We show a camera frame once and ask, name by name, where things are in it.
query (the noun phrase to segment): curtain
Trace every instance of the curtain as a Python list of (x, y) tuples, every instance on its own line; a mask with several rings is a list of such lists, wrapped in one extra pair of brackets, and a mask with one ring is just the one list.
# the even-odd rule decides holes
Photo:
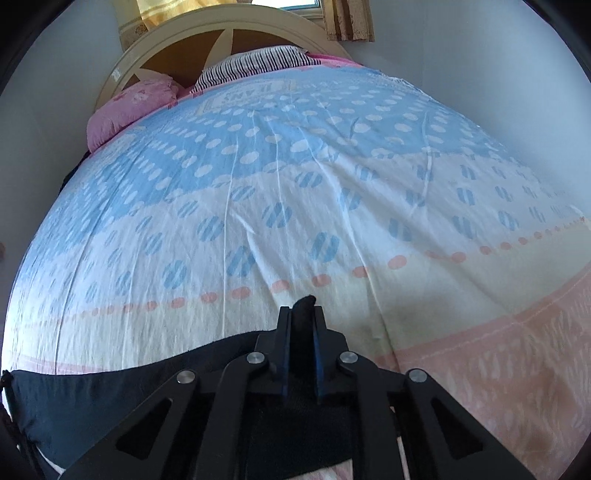
[(148, 30), (177, 15), (236, 0), (112, 0), (119, 23), (119, 39), (127, 50)]
[(369, 0), (324, 0), (322, 6), (329, 40), (375, 41)]

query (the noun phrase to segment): brown curtain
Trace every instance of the brown curtain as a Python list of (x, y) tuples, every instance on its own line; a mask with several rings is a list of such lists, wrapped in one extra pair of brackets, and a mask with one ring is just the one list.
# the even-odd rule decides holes
[(375, 41), (369, 0), (324, 0), (323, 13), (329, 40)]

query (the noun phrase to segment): screw head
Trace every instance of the screw head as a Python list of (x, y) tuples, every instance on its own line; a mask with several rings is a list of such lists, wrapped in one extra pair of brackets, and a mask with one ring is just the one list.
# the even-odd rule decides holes
[(343, 352), (339, 355), (339, 358), (344, 364), (354, 364), (357, 360), (359, 360), (359, 357), (355, 352)]
[(195, 380), (195, 374), (190, 370), (183, 370), (177, 375), (177, 382), (181, 384), (191, 383), (193, 380)]
[(415, 368), (408, 373), (408, 377), (415, 383), (423, 383), (427, 379), (427, 374), (420, 368)]
[(260, 352), (251, 352), (246, 356), (246, 361), (250, 364), (261, 364), (265, 361), (265, 355)]

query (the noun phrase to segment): bed sheet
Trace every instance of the bed sheet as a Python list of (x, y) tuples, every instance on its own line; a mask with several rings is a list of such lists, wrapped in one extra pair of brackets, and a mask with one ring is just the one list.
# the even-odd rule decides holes
[(556, 479), (591, 430), (590, 240), (564, 192), (409, 83), (263, 74), (79, 168), (22, 263), (2, 368), (144, 365), (313, 293), (353, 350), (425, 368)]

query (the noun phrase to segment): striped pillowcase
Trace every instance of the striped pillowcase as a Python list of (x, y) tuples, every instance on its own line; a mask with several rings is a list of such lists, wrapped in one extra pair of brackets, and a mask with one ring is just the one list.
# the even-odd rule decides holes
[(236, 53), (206, 68), (193, 91), (198, 92), (258, 73), (309, 65), (320, 65), (320, 60), (310, 58), (305, 50), (294, 45), (278, 45)]

